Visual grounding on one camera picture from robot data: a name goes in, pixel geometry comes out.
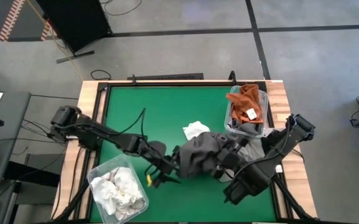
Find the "white fabric in bin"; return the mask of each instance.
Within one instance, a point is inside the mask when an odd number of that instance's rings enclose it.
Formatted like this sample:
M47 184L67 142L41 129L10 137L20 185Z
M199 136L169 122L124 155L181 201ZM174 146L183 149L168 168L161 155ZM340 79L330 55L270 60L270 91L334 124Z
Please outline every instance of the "white fabric in bin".
M117 167L102 177L91 181L93 199L108 215L115 214L118 220L130 216L144 206L138 183L130 168Z

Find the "yellow object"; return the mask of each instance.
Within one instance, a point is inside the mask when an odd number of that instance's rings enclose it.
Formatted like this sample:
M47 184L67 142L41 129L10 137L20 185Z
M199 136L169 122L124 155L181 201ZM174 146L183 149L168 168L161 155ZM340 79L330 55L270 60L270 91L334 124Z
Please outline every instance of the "yellow object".
M147 186L150 187L152 185L152 183L153 183L152 177L150 176L150 174L148 174L146 176L146 180L147 180Z

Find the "gray cloth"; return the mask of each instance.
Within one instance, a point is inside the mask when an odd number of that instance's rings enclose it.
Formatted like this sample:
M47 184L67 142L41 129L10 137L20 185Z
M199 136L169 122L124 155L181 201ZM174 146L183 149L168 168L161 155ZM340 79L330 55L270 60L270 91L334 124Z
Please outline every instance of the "gray cloth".
M247 140L248 140L248 144L239 150L238 152L239 156L241 156L247 162L251 162L265 156L264 150L262 148L262 142L260 139L247 138ZM227 170L227 172L231 176L234 176L232 170ZM219 181L228 182L231 181L231 178L228 177L226 174L223 174L222 177L219 179Z
M217 166L216 154L227 143L233 143L224 134L204 132L192 138L179 149L180 168L177 176L184 179Z
M244 124L242 124L239 120L233 119L231 121L231 124L229 124L229 125L233 129L236 129L236 130L239 130L239 131L244 131L244 132L246 132L248 134L254 134L254 135L259 134L259 132L257 131L259 124L253 124L253 123L244 123Z
M240 131L244 131L246 133L249 133L249 134L259 134L259 132L257 132L257 127L258 127L259 124L253 124L253 123L244 123L244 124L241 124L239 126L239 130Z

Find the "concrete floor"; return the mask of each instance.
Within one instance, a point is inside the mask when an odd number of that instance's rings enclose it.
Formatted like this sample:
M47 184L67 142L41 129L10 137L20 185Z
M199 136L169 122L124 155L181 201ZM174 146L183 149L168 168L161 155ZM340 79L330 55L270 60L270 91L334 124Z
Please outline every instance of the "concrete floor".
M121 12L137 2L115 0L108 9ZM258 27L359 24L359 1L252 3ZM143 0L132 13L109 20L115 32L251 27L243 0ZM359 128L348 121L359 95L359 30L262 33L261 40L271 78L284 80L292 112L317 127L302 153L319 217L359 223ZM117 80L195 72L226 79L230 70L241 79L264 78L251 33L110 38L86 50L96 54L75 61L78 73L70 62L55 63L64 55L53 41L0 43L0 91L78 97L80 76L89 80L94 69L107 70ZM47 124L60 105L76 103L33 97L26 118ZM37 138L28 131L20 135ZM19 142L15 150L25 146L39 154L62 150L34 142ZM15 223L45 221L50 210L47 205L21 207Z

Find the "wooden table frame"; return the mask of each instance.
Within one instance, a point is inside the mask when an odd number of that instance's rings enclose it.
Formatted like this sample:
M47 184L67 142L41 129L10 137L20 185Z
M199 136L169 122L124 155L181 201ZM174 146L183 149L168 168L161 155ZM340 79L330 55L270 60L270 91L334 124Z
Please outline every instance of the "wooden table frame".
M286 91L284 89L284 84L281 80L238 80L239 83L244 82L258 82L264 83L266 90L269 96L269 103L271 106L271 122L275 128L284 128L286 123L286 118L290 115L290 107L287 100ZM109 83L114 85L130 85L133 81L129 80L116 80L116 81L85 81L83 82L80 97L78 99L77 106L82 110L82 113L94 118L97 122L103 122L103 114L105 110L105 100L106 100L106 91L102 90L105 86L100 85L101 83ZM139 80L136 82L139 86L141 85L180 85L180 86L199 86L199 85L227 85L232 84L231 80ZM299 146L295 147L295 150L300 151ZM84 149L80 149L78 146L77 140L72 140L67 146L67 151L65 155L65 161L62 167L62 177L61 177L61 193L60 198L56 194L55 203L53 211L56 209L57 212L55 217L59 216L63 209L68 205L71 198L75 195L78 190L81 180L84 180L84 175L82 175L84 161L87 159L89 161L88 171L92 168L93 161L95 160L95 153L85 152ZM312 199L312 194L310 192L310 187L304 167L303 160L296 153L290 153L287 155L283 162L282 166L284 169L284 175L286 176L287 188L299 202L299 204L304 208L304 210L311 216L316 217L316 211L314 207L314 202ZM288 207L286 212L286 203L284 198L278 188L273 190L277 194L277 204L278 214L282 218L288 217ZM88 202L90 198L89 189L86 190L84 196L81 200L81 204L78 209L76 209L75 214L73 213L71 217L75 216L76 218L87 218L89 217Z

